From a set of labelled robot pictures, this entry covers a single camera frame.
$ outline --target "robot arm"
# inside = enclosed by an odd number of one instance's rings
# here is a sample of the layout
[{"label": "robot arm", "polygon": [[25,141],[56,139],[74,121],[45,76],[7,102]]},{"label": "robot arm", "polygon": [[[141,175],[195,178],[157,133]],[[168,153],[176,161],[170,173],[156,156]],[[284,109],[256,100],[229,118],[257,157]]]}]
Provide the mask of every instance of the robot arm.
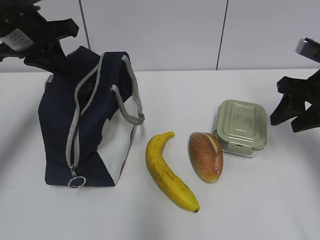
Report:
[{"label": "robot arm", "polygon": [[[312,39],[301,39],[295,51],[320,63],[320,44]],[[277,88],[283,97],[270,117],[271,125],[296,117],[291,122],[295,133],[320,127],[320,70],[308,79],[285,76]],[[305,102],[311,104],[307,110]]]},{"label": "robot arm", "polygon": [[34,5],[39,1],[0,0],[0,62],[24,58],[28,66],[67,75],[70,69],[60,40],[76,37],[79,27],[72,19],[46,21]]}]

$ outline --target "metal ring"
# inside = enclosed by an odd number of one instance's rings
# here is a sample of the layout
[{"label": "metal ring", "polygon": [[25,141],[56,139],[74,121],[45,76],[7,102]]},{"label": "metal ring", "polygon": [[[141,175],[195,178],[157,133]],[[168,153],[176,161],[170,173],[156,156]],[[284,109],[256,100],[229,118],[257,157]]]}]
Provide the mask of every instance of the metal ring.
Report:
[{"label": "metal ring", "polygon": [[[71,183],[77,179],[83,179],[83,183],[79,186],[71,186]],[[70,187],[72,189],[78,189],[78,188],[83,187],[86,184],[86,181],[87,181],[87,179],[84,176],[75,176],[75,177],[71,178],[70,181],[68,182],[68,187]]]}]

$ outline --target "zipper pull ring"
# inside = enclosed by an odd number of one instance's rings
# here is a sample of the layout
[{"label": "zipper pull ring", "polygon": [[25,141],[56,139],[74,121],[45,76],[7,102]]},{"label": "zipper pull ring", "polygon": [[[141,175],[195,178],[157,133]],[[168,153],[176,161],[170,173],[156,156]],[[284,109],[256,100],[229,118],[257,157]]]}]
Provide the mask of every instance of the zipper pull ring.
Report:
[{"label": "zipper pull ring", "polygon": [[[78,189],[78,188],[83,187],[86,184],[87,179],[84,176],[77,176],[74,166],[70,167],[70,171],[71,171],[71,174],[72,174],[73,178],[71,178],[70,181],[68,182],[68,187],[70,187],[72,189]],[[77,185],[71,185],[71,183],[74,180],[77,180],[77,179],[82,179],[83,183],[81,185],[78,185],[78,186]]]}]

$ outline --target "white wall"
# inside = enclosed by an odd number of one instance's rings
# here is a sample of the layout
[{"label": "white wall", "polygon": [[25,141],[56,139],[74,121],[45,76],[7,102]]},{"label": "white wall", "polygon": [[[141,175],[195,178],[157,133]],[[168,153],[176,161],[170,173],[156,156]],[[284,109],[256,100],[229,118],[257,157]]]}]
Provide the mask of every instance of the white wall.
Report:
[{"label": "white wall", "polygon": [[[82,0],[92,50],[127,51],[136,71],[216,69],[227,0]],[[72,18],[87,46],[78,0],[42,0],[48,20]],[[320,0],[229,0],[219,70],[318,68],[295,53],[300,38],[320,42]],[[0,72],[34,72],[6,58]]]},{"label": "white wall", "polygon": [[229,0],[218,69],[320,68],[305,37],[320,42],[320,0]]},{"label": "white wall", "polygon": [[[79,8],[78,0],[42,0],[37,5],[41,6],[39,13],[48,21],[64,20],[72,18],[79,26],[76,38],[68,37],[61,41],[66,54],[76,50],[79,46],[87,47],[86,35]],[[0,72],[40,72],[39,68],[27,66],[23,59],[7,57],[0,62]]]},{"label": "white wall", "polygon": [[216,69],[226,0],[83,0],[90,44],[138,71]]}]

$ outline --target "gray bag strap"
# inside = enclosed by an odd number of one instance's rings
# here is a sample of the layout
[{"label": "gray bag strap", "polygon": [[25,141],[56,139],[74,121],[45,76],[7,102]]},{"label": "gray bag strap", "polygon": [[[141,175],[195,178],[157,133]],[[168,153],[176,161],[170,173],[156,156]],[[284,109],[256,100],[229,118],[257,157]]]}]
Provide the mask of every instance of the gray bag strap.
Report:
[{"label": "gray bag strap", "polygon": [[118,103],[120,112],[121,112],[122,116],[124,117],[124,119],[127,120],[132,125],[138,126],[138,125],[143,124],[145,121],[145,115],[142,112],[142,104],[141,104],[141,100],[140,100],[140,96],[139,96],[138,83],[137,83],[137,79],[134,74],[134,71],[131,67],[131,63],[130,63],[129,58],[126,55],[124,55],[122,57],[122,60],[124,61],[125,66],[126,66],[126,70],[132,80],[132,99],[134,100],[135,104],[137,105],[138,117],[132,116],[127,113],[127,110],[124,105],[124,101],[120,95],[119,88],[117,85],[112,85],[111,91],[115,93],[116,102]]}]

